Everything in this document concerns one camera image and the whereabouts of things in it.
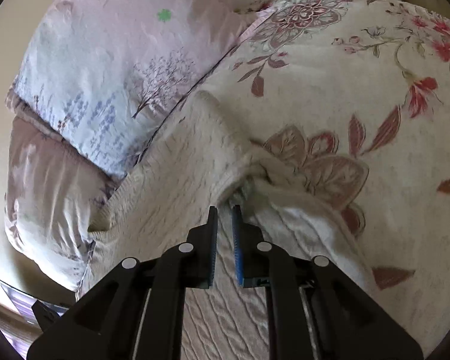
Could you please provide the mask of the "beige cable knit sweater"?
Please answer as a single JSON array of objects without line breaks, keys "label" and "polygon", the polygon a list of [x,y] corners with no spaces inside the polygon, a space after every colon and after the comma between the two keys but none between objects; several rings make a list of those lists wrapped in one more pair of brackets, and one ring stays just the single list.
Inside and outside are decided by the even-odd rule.
[{"label": "beige cable knit sweater", "polygon": [[266,359],[265,294],[237,284],[232,207],[240,205],[269,242],[299,258],[329,258],[373,296],[371,269],[341,215],[367,177],[367,166],[353,158],[308,157],[296,129],[253,143],[236,116],[198,92],[173,111],[91,225],[95,247],[78,293],[125,257],[159,257],[216,206],[214,284],[186,292],[181,356]]}]

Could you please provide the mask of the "striped purple curtain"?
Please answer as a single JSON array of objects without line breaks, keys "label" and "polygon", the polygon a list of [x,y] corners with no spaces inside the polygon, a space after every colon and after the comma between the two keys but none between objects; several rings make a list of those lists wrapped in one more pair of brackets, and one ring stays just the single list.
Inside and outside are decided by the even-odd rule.
[{"label": "striped purple curtain", "polygon": [[38,321],[32,310],[32,306],[37,299],[28,293],[5,283],[3,280],[0,280],[0,286],[5,295],[9,298],[9,300],[11,300],[11,303],[13,303],[13,306],[17,310],[18,314],[20,314],[28,324],[38,326]]}]

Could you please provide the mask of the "cream floral bedspread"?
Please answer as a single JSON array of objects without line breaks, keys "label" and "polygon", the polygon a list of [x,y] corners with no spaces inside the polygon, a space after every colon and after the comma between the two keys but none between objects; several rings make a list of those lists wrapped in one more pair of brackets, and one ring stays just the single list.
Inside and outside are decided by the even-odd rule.
[{"label": "cream floral bedspread", "polygon": [[371,295],[430,355],[450,330],[450,20],[390,0],[280,0],[208,92],[265,146],[364,163],[342,218]]}]

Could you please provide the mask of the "pink floral pillow with tree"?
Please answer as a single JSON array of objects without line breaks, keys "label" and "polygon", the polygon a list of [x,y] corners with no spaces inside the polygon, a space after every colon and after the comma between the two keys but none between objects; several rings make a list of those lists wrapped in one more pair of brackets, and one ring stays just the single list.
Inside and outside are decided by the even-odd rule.
[{"label": "pink floral pillow with tree", "polygon": [[83,157],[121,180],[255,19],[222,0],[55,0],[13,91]]}]

